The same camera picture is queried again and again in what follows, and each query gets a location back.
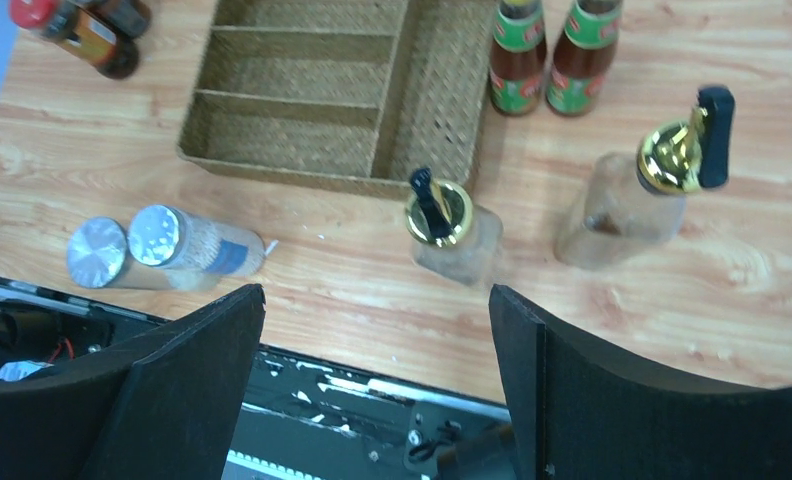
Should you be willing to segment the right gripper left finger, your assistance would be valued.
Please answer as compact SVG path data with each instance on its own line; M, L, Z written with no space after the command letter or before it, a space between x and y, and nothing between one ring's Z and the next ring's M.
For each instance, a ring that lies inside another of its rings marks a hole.
M0 479L217 479L265 317L250 284L164 325L0 381Z

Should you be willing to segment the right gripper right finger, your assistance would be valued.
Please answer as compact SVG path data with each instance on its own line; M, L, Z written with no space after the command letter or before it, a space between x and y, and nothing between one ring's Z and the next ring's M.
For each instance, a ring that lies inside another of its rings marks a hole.
M504 285L489 317L521 479L792 479L792 386L704 377Z

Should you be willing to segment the brownish glass oil bottle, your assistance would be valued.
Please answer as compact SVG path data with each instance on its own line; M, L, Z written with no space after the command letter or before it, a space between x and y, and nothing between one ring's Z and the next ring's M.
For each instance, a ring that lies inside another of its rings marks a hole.
M559 228L555 257L599 270L674 238L688 196L729 180L735 109L727 86L702 86L688 118L645 134L633 153L600 157Z

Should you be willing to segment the clear oil bottle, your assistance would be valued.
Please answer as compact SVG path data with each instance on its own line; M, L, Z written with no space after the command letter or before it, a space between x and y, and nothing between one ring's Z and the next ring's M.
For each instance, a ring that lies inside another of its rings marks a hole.
M459 184L414 170L405 205L415 263L461 285L488 290L502 264L504 227Z

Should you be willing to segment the woven wicker divided tray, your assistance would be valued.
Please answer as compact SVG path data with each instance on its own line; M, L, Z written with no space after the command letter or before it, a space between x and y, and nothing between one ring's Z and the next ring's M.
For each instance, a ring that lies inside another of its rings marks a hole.
M220 1L179 156L229 177L402 199L474 185L492 1Z

